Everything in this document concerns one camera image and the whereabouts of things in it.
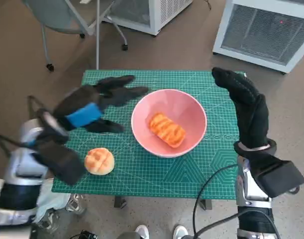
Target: black cable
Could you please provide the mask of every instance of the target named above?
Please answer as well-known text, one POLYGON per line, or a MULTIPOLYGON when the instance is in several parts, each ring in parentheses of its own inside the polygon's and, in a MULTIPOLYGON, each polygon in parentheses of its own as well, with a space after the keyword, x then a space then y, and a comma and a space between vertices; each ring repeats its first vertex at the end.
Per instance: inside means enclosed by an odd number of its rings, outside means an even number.
POLYGON ((214 223, 212 223, 212 224, 210 224, 210 225, 208 225, 208 226, 206 226, 206 227, 200 229, 198 232, 196 232, 196 226, 195 226, 196 208, 197 208, 197 205, 198 205, 198 203, 199 203, 199 200, 200 200, 200 198, 201 198, 201 195, 202 195, 202 193, 203 193, 205 187, 206 187, 207 184, 214 178, 214 176, 215 176, 216 174, 218 174, 219 172, 221 172, 221 171, 223 171, 223 170, 226 170, 226 169, 228 169, 228 168, 233 168, 233 167, 237 167, 237 166, 238 166, 237 164, 231 164, 231 165, 229 165, 229 166, 226 166, 226 167, 223 167, 223 168, 217 170, 216 172, 214 172, 214 173, 210 176, 210 178, 207 179, 207 181, 205 182, 205 184, 204 184, 203 187, 201 188, 200 192, 198 193, 198 196, 197 196, 197 199, 196 199, 196 202, 195 202, 195 205, 194 205, 194 209, 193 209, 193 230, 194 230, 194 237, 193 237, 193 239, 198 239, 198 237, 199 237, 201 234, 203 234, 204 232, 206 232, 206 231, 208 231, 208 230, 210 230, 210 229, 212 229, 212 228, 214 228, 214 227, 216 227, 216 226, 219 226, 219 225, 221 225, 221 224, 224 224, 224 223, 226 223, 226 222, 229 222, 230 220, 233 220, 233 219, 235 219, 235 218, 238 218, 238 217, 240 217, 240 216, 242 216, 242 215, 244 215, 244 214, 246 214, 246 213, 249 213, 249 212, 258 212, 258 213, 263 214, 263 215, 268 219, 268 221, 269 221, 270 224, 272 225, 273 229, 275 230, 276 235, 277 235, 277 238, 278 238, 278 239, 281 239, 280 234, 279 234, 279 232, 278 232, 278 229, 277 229, 275 223, 273 222, 273 220, 269 217, 269 215, 265 214, 265 213, 262 212, 262 211, 256 210, 256 209, 246 209, 246 210, 242 211, 241 213, 236 213, 236 214, 231 215, 231 216, 229 216, 229 217, 227 217, 227 218, 224 218, 224 219, 222 219, 222 220, 219 220, 219 221, 217 221, 217 222, 214 222, 214 223))
POLYGON ((280 234, 279 234, 279 232, 277 230, 277 227, 276 227, 275 223, 273 222, 273 220, 267 214, 265 214, 264 212, 256 210, 256 209, 246 209, 246 210, 242 211, 241 213, 236 213, 236 214, 234 214, 234 215, 232 215, 232 216, 230 216, 228 218, 224 218, 222 220, 214 222, 214 223, 212 223, 212 224, 210 224, 210 225, 208 225, 208 226, 200 229, 197 233, 195 233, 193 239, 197 239, 201 234, 203 234, 204 232, 208 231, 209 229, 212 229, 212 228, 214 228, 216 226, 219 226, 221 224, 229 222, 230 220, 233 220, 235 218, 238 218, 238 217, 240 217, 240 216, 242 216, 242 215, 244 215, 246 213, 250 213, 250 212, 256 212, 256 213, 261 213, 261 214, 265 215, 265 217, 268 219, 268 221, 272 225, 273 229, 275 230, 277 238, 281 239, 280 234))
POLYGON ((20 142, 17 142, 17 141, 14 141, 12 140, 11 138, 8 138, 4 135, 1 135, 0 134, 0 147, 1 149, 4 151, 4 153, 6 154, 7 157, 10 157, 11 155, 11 152, 9 151, 9 149, 5 146, 4 142, 3 141, 6 141, 10 144, 13 144, 19 148, 29 148, 29 149, 34 149, 33 147, 27 145, 26 143, 20 143, 20 142))
POLYGON ((43 108, 43 109, 47 110, 45 105, 40 100, 38 100, 36 97, 28 96, 27 97, 27 105, 28 105, 28 113, 29 113, 29 119, 30 120, 36 118, 36 111, 33 109, 33 106, 32 106, 33 102, 35 102, 40 108, 43 108))
POLYGON ((237 166, 238 166, 237 164, 231 164, 231 165, 229 165, 229 166, 223 167, 223 168, 217 170, 216 172, 214 172, 214 173, 210 176, 210 178, 207 179, 207 181, 206 181, 205 184, 203 185, 202 189, 201 189, 200 192, 198 193, 198 196, 197 196, 197 199, 196 199, 196 202, 195 202, 195 205, 194 205, 194 209, 193 209, 193 230, 194 230, 194 234, 195 234, 195 235, 196 235, 196 225, 195 225, 196 208, 197 208, 197 205, 198 205, 198 203, 199 203, 199 200, 200 200, 200 198, 201 198, 201 195, 202 195, 202 193, 203 193, 205 187, 206 187, 207 184, 213 179, 213 177, 214 177, 216 174, 218 174, 218 173, 220 173, 221 171, 226 170, 226 169, 228 169, 228 168, 233 168, 233 167, 237 167, 237 166))
POLYGON ((76 235, 70 237, 69 239, 75 238, 75 237, 80 236, 80 235, 81 235, 81 234, 76 234, 76 235))
POLYGON ((207 3, 209 10, 211 10, 211 4, 210 4, 209 0, 204 0, 204 1, 207 3))

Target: blue strap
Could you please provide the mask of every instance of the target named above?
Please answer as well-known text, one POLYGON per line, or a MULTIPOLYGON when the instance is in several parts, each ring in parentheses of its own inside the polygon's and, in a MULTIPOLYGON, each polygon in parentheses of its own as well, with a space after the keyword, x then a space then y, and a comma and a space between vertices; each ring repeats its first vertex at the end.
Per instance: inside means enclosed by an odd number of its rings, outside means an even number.
POLYGON ((74 127, 79 128, 98 120, 101 116, 102 112, 97 105, 95 103, 89 103, 83 108, 66 116, 66 118, 74 127))

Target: round bun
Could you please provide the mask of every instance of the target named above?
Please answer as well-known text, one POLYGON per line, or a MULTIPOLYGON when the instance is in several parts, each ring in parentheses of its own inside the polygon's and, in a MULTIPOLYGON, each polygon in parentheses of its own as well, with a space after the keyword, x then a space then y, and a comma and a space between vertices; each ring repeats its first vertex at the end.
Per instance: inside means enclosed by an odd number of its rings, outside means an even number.
POLYGON ((114 156, 106 148, 94 148, 88 152, 84 160, 84 166, 89 173, 106 175, 114 168, 114 156))

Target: bread roll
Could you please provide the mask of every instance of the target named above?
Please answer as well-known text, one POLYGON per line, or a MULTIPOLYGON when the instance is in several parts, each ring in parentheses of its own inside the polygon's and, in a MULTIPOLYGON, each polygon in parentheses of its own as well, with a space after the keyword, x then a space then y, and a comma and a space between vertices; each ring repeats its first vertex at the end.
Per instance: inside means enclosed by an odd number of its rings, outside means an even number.
POLYGON ((177 148, 183 142, 186 132, 178 124, 162 113, 157 113, 149 122, 149 129, 173 148, 177 148))
POLYGON ((92 174, 106 175, 114 168, 114 157, 106 148, 94 148, 88 152, 84 165, 92 174))

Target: black glove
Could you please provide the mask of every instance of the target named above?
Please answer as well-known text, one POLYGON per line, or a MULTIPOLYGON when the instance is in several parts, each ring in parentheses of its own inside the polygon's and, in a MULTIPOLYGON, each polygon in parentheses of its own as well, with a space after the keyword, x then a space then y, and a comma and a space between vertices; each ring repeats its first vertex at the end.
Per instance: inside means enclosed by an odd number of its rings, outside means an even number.
POLYGON ((235 104, 240 141, 247 148, 267 145, 269 112, 265 96, 243 74, 214 67, 212 76, 216 85, 229 91, 235 104))
POLYGON ((134 79, 134 76, 109 77, 93 86, 83 85, 68 95, 53 115, 66 130, 84 127, 89 132, 122 132, 123 126, 101 116, 108 106, 124 106, 148 92, 147 87, 125 87, 134 79))

